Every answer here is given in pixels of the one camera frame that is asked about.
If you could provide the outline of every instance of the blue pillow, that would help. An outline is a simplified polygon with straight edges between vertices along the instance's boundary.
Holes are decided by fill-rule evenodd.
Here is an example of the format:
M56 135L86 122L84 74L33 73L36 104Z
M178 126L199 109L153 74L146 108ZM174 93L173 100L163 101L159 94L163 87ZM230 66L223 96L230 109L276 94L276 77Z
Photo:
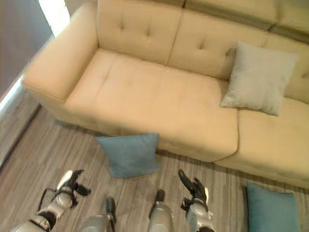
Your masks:
M111 162L111 175L131 177L160 170L155 159L159 134L98 137Z
M298 232L293 193L279 193L247 185L249 232Z

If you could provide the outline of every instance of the wall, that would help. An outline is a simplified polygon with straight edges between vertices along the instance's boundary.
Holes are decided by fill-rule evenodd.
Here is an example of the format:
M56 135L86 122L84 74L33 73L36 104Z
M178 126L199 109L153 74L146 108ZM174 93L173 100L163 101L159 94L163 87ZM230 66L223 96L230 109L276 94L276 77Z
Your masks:
M37 0L1 0L0 98L51 36Z

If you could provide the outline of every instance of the sofa seam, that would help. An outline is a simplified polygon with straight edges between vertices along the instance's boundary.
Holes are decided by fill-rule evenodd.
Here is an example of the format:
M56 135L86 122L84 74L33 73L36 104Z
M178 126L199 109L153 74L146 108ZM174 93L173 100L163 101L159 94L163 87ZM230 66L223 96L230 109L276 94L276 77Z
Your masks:
M175 43L176 43L176 38L177 38L178 33L179 33L180 24L182 23L182 20L183 20L184 8L181 8L180 11L181 11L181 14L180 14L179 19L178 19L178 23L177 23L177 27L176 27L176 33L175 33L174 40L173 40L171 49L169 51L169 57L168 57L168 59L165 63L165 66L169 65L169 60L170 60L170 57L172 56L174 46L175 46Z
M101 89L103 88L103 85L105 84L105 82L109 79L110 71L111 71L112 67L115 65L115 62L116 62L116 60L119 58L119 56L120 56L120 54L119 54L119 53L116 53L116 56L115 56L114 60L112 61L112 64L111 64L111 66L110 66L110 68L108 69L108 72L107 72L107 74L106 74L106 79L105 79L105 80L103 81L103 83L101 84L101 86L100 86L100 88L99 88L99 90L98 90L98 92L97 92L97 94L96 94L96 96L95 96L95 98L94 98L94 100L93 100L92 103L94 103L94 102L97 100L98 95L99 95ZM92 119L92 121L96 124L96 126L97 126L97 128L98 128L98 130L99 130L98 121L95 120L95 117L93 117L93 115L94 115L94 109L95 109L95 106L94 106L94 104L92 104L92 108L91 108L91 119Z
M231 154L231 155L228 155L228 156L223 157L223 158L221 158L221 159L214 160L213 162L221 161L221 160L224 160L224 159L229 159L229 158L235 156L235 155L238 153L239 148L240 148L240 129L239 129L240 122L239 122L239 112L240 112L240 109L237 109L237 136L238 136L238 137L237 137L237 149L236 149L236 151L235 151L233 154Z

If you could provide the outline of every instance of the sofa cushion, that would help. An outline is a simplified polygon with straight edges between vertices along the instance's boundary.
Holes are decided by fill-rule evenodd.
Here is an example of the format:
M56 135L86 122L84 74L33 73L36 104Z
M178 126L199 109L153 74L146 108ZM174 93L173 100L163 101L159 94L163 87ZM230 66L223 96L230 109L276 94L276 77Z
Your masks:
M118 54L98 49L76 87L65 102L65 108L74 115L71 121L80 126L98 131L92 119L93 102L104 84L108 72Z
M236 42L262 46L266 33L199 12L185 11L168 65L228 80Z
M270 185L276 184L275 182L279 181L288 185L292 186L299 186L302 188L309 189L309 179L303 180L303 179L298 179L298 178L287 178L283 175L279 175L276 172L273 171L265 171L264 169L261 169L260 167L257 166L249 166L246 163L238 163L237 161L233 162L232 160L229 161L229 159L221 159L218 161L214 162L215 164L218 164L223 167L227 168L232 168L236 170L241 170L243 172L246 172L251 175L251 179L254 179L256 181L265 181L264 178L267 178L267 182Z
M302 31L309 36L309 2L305 0L279 1L278 24Z
M274 25L270 31L274 34L309 44L309 35L303 31L287 28L280 25Z
M160 148L214 161L237 149L237 110L219 106L227 85L99 49L66 107L103 133L158 132Z
M217 164L227 161L309 183L308 119L309 105L289 98L278 117L240 110L238 151Z
M278 21L276 0L187 0L185 6L264 30Z
M99 46L166 64L181 11L154 1L99 0Z
M278 35L269 34L264 48L298 53L297 65L284 95L287 98L309 103L309 46Z
M176 6L180 6L180 7L183 7L183 5L184 5L184 0L154 0L154 1L159 1L159 2L172 4L172 5L176 5Z

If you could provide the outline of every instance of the sofa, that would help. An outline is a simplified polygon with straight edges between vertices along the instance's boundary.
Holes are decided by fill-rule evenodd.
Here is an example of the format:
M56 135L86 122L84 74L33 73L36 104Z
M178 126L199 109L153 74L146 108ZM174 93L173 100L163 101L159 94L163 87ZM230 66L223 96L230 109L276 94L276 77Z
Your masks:
M222 108L242 41L299 53L279 116ZM309 188L309 45L146 0L86 3L23 85L58 120Z
M163 3L168 3L168 4L173 4L179 7L184 6L184 0L153 0L153 1L158 1L158 2L163 2ZM73 15L75 11L85 2L95 2L97 3L98 0L64 0L65 5L69 11L70 15Z
M306 0L186 0L185 7L309 44Z

